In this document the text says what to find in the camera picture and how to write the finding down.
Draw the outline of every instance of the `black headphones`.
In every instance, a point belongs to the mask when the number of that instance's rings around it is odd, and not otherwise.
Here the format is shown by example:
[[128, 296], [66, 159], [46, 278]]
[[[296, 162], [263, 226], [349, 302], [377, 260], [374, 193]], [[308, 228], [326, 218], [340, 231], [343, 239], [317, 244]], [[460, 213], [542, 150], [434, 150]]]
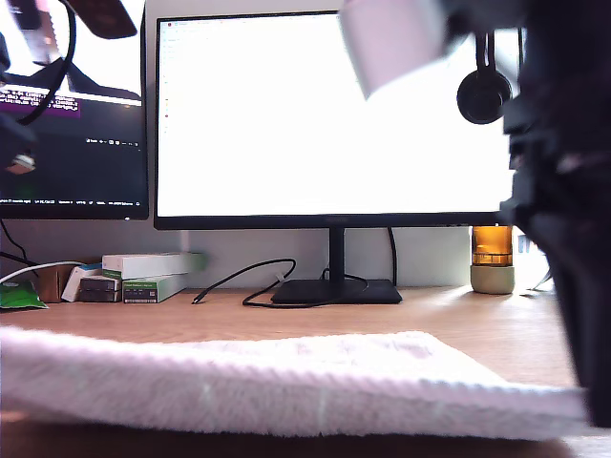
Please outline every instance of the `black headphones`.
[[493, 33], [475, 36], [475, 60], [477, 70], [468, 74], [460, 83], [456, 102], [458, 110], [469, 122], [490, 124], [501, 117], [501, 106], [512, 96], [509, 80], [496, 71]]

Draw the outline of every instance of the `amber glass jar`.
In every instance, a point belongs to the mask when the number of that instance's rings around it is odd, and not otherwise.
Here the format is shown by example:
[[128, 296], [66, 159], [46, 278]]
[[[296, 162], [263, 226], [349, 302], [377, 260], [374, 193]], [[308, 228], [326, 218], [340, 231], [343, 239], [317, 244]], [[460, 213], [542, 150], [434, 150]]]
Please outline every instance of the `amber glass jar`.
[[516, 287], [512, 227], [474, 227], [471, 243], [471, 286], [474, 291], [511, 294]]
[[471, 242], [474, 265], [514, 265], [511, 226], [474, 227]]

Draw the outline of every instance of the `green packet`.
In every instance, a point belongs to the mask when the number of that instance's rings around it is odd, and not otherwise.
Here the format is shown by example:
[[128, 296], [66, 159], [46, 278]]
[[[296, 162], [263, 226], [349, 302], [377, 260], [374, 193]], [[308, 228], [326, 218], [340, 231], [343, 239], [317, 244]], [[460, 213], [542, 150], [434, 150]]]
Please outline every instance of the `green packet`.
[[6, 281], [0, 284], [0, 309], [29, 307], [49, 308], [40, 301], [31, 281]]

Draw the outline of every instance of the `monitor screen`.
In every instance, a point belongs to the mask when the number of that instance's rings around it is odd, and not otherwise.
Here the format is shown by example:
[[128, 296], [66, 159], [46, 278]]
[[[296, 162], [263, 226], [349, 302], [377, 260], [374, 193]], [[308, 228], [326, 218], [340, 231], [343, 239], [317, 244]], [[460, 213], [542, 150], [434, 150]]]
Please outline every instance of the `monitor screen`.
[[333, 11], [158, 20], [156, 225], [495, 221], [508, 138], [458, 111], [474, 69], [467, 41], [366, 101]]
[[[139, 29], [144, 0], [123, 4]], [[68, 17], [56, 0], [0, 0], [0, 32], [11, 59], [0, 114], [18, 119], [57, 74], [68, 49]], [[33, 170], [7, 170], [12, 159], [0, 168], [0, 218], [148, 217], [140, 53], [139, 35], [105, 40], [76, 17], [73, 64], [31, 125]]]

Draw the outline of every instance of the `wooden desk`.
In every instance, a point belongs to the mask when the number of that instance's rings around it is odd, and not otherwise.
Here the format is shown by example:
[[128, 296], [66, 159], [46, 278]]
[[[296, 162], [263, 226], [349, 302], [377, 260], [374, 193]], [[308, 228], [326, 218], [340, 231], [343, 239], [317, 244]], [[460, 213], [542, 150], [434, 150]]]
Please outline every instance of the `wooden desk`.
[[[465, 288], [406, 289], [398, 305], [334, 305], [306, 310], [241, 306], [245, 293], [221, 291], [191, 305], [183, 293], [161, 304], [60, 303], [2, 315], [2, 324], [131, 342], [281, 339], [422, 330], [508, 380], [574, 383], [554, 297], [476, 295]], [[18, 412], [2, 420], [4, 456], [427, 456], [611, 457], [611, 436], [549, 443], [369, 436], [280, 439], [188, 434], [123, 427], [39, 425]]]

